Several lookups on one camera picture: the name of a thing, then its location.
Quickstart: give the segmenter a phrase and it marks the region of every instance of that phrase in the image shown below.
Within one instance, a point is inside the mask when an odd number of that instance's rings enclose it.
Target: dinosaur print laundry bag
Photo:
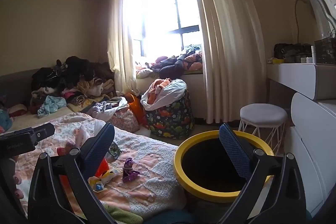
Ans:
[[[146,110],[146,119],[152,134],[158,137],[186,139],[194,127],[189,91],[175,102],[155,110]]]

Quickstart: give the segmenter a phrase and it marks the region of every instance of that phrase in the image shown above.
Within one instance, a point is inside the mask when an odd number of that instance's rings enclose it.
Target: pink quilt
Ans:
[[[57,155],[56,149],[71,139],[73,131],[80,126],[93,136],[95,122],[102,122],[82,113],[71,113],[50,121],[55,126],[55,134],[41,141],[35,151],[21,155],[16,170],[22,177],[21,185],[25,197],[21,204],[28,207],[28,193],[38,156],[47,152]],[[95,193],[100,201],[142,216],[144,219],[167,209],[182,209],[185,206],[184,190],[173,172],[173,158],[176,146],[145,136],[139,136],[115,127],[115,141],[122,150],[121,156],[113,164],[122,168],[127,158],[132,157],[134,169],[140,175],[133,182],[123,183],[122,175],[112,179],[107,190]],[[81,210],[69,186],[64,187],[75,213]]]

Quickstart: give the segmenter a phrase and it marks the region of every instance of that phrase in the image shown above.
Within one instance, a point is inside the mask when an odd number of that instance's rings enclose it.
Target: sheer curtain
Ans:
[[[263,35],[253,0],[197,1],[207,122],[240,119],[241,107],[266,97]]]
[[[116,91],[138,95],[128,15],[127,0],[110,0],[108,57],[110,68],[115,71]]]

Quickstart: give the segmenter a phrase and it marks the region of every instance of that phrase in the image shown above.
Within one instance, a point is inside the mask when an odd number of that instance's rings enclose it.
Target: white vanity table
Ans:
[[[297,91],[284,148],[296,157],[315,215],[336,183],[336,66],[268,64],[267,77]]]

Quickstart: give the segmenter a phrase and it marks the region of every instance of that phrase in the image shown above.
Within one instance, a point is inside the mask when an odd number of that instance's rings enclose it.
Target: round stool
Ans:
[[[278,153],[287,120],[287,112],[283,108],[270,104],[250,104],[241,108],[240,117],[239,131],[245,132],[246,127],[252,125],[255,127],[252,135],[258,132],[258,137],[261,138],[259,128],[271,128],[265,142],[275,154]],[[273,148],[275,132],[277,132],[277,143]]]

